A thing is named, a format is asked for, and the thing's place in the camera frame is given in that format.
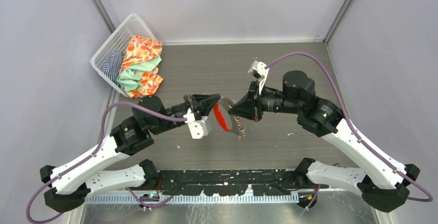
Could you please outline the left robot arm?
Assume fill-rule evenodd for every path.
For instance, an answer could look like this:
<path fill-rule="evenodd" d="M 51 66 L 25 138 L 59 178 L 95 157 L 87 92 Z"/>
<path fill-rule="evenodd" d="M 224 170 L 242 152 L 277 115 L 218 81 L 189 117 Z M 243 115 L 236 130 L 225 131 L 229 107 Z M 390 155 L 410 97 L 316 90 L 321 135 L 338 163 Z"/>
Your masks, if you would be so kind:
<path fill-rule="evenodd" d="M 144 97 L 138 104 L 128 102 L 133 115 L 114 127 L 109 134 L 100 131 L 96 146 L 59 167 L 46 165 L 40 169 L 41 180 L 49 189 L 45 204 L 63 213 L 81 206 L 92 196 L 121 188 L 154 189 L 160 175 L 151 160 L 132 167 L 109 171 L 108 167 L 153 145 L 153 136 L 187 125 L 193 139 L 211 132 L 209 113 L 219 102 L 219 94 L 185 95 L 178 105 L 164 107 L 155 95 Z"/>

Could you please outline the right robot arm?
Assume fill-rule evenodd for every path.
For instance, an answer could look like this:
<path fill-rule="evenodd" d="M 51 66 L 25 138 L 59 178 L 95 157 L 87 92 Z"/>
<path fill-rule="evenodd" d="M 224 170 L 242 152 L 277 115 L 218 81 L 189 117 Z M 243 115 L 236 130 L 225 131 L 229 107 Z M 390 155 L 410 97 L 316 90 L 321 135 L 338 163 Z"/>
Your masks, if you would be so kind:
<path fill-rule="evenodd" d="M 341 168 L 304 158 L 295 169 L 295 182 L 301 188 L 323 184 L 360 195 L 371 207 L 389 213 L 405 204 L 408 186 L 420 170 L 390 158 L 358 130 L 349 127 L 342 110 L 333 102 L 316 96 L 315 82 L 304 72 L 283 75 L 283 88 L 261 87 L 251 82 L 247 94 L 229 114 L 260 121 L 265 112 L 295 114 L 298 125 L 322 138 L 355 162 L 354 168 Z"/>

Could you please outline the red handled metal keyring holder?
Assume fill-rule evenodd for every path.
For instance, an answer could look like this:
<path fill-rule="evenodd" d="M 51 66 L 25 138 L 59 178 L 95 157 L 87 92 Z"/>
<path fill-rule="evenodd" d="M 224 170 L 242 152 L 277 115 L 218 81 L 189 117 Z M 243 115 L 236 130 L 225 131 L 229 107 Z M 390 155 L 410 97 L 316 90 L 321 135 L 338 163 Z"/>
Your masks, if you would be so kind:
<path fill-rule="evenodd" d="M 214 105 L 213 113 L 220 127 L 227 133 L 237 135 L 238 140 L 240 140 L 246 136 L 246 128 L 240 117 L 228 113 L 235 104 L 236 101 L 230 98 L 221 97 L 221 99 Z"/>

